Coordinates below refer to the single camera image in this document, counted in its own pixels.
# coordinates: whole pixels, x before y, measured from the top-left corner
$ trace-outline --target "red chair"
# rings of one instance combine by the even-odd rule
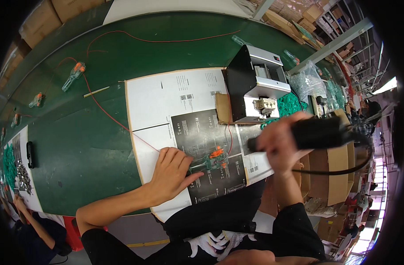
[[[73,251],[82,250],[83,243],[81,243],[81,235],[78,230],[77,220],[72,216],[63,216],[65,221],[65,229],[67,229],[67,238],[66,242],[71,246]]]

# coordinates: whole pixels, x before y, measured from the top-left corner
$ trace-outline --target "gray floor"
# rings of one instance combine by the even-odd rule
[[[309,216],[314,230],[317,231],[318,222],[321,217]],[[257,212],[254,218],[254,222],[257,223],[258,232],[271,233],[272,224],[275,218],[271,215],[264,214],[260,211]],[[113,222],[108,226],[108,231],[119,239],[124,244],[134,243],[146,243],[153,241],[160,241],[168,239],[167,234],[162,229],[152,214],[135,215],[135,216],[123,216],[120,219]],[[131,248],[137,255],[142,258],[149,257],[152,253],[162,249],[166,244],[159,244],[154,246],[142,246]],[[62,262],[65,257],[56,256],[51,263]],[[85,252],[81,250],[79,252],[72,252],[68,255],[68,261],[63,263],[64,265],[90,265],[90,259]]]

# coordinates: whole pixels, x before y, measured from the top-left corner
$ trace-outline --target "fluorescent light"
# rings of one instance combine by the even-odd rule
[[[388,91],[392,88],[396,87],[396,77],[392,78],[389,82],[387,82],[384,86],[381,88],[377,89],[376,91],[373,92],[373,95],[377,95],[379,93]]]

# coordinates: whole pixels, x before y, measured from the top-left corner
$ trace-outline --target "yellow floor line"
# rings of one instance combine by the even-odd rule
[[[135,247],[143,247],[143,246],[154,246],[154,245],[159,245],[159,244],[166,244],[166,243],[169,243],[169,242],[170,242],[169,239],[165,239],[165,240],[146,242],[146,243],[127,244],[127,247],[135,248]]]

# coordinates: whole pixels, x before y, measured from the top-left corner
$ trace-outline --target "green tabletop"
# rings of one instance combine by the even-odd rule
[[[110,115],[128,126],[124,82],[118,81],[180,69],[225,66],[240,49],[232,35],[193,42],[150,43],[124,33],[111,33],[90,47],[106,52],[92,52],[87,58],[89,43],[113,30],[146,40],[189,40],[240,30],[236,35],[243,40],[279,55],[286,49],[303,61],[315,52],[268,25],[202,12],[124,19],[72,40],[20,83],[0,116],[0,130],[7,128],[7,140],[28,124],[28,140],[35,145],[37,160],[32,175],[45,212],[74,216],[83,205],[141,186],[129,132],[106,116],[92,97],[83,98],[88,93],[83,77],[74,81],[66,93],[61,90],[74,62],[67,59],[55,68],[60,61],[73,57],[84,62],[92,91],[110,86],[95,98]],[[284,64],[284,69],[289,70],[287,62]],[[324,60],[317,65],[334,73]],[[43,107],[28,108],[34,96],[46,89]],[[22,117],[20,126],[11,129],[14,107],[16,112],[33,117]],[[142,209],[133,214],[147,212],[150,210]]]

